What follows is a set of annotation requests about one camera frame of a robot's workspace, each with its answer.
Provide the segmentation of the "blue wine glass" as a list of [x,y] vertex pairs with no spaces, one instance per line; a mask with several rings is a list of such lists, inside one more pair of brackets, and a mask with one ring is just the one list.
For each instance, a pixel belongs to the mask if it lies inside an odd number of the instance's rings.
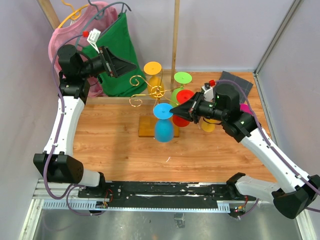
[[159,103],[153,109],[153,114],[157,118],[154,137],[160,143],[168,143],[174,138],[174,126],[170,120],[173,116],[170,112],[172,108],[169,103]]

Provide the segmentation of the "pink wine glass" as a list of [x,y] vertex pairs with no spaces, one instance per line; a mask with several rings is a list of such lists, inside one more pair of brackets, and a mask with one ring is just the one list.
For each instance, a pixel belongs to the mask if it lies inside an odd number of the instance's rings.
[[253,115],[251,108],[245,103],[240,104],[240,110],[244,113],[248,113],[250,115]]

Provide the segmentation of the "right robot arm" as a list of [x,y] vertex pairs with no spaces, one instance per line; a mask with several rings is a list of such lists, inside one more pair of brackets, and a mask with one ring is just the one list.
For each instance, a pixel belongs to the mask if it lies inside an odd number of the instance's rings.
[[272,203],[283,216],[295,219],[319,196],[319,175],[309,175],[290,160],[267,135],[253,110],[241,110],[244,91],[237,83],[219,80],[212,92],[214,101],[207,101],[205,92],[196,92],[170,112],[195,124],[200,118],[219,121],[225,133],[250,150],[276,179],[268,182],[239,172],[226,182],[230,199],[251,196]]

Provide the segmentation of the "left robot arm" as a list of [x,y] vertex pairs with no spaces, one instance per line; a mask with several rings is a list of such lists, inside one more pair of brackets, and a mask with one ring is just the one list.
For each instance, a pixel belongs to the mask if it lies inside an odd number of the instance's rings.
[[[76,128],[89,94],[88,79],[101,73],[118,78],[137,66],[115,56],[108,47],[99,47],[97,52],[97,56],[90,58],[74,45],[65,44],[53,58],[61,67],[57,114],[49,140],[43,152],[34,155],[33,164],[42,174],[48,195],[55,200],[66,197],[72,187],[89,188],[96,198],[107,193],[103,173],[86,169],[73,157]],[[68,187],[59,197],[51,191],[50,183],[68,184]]]

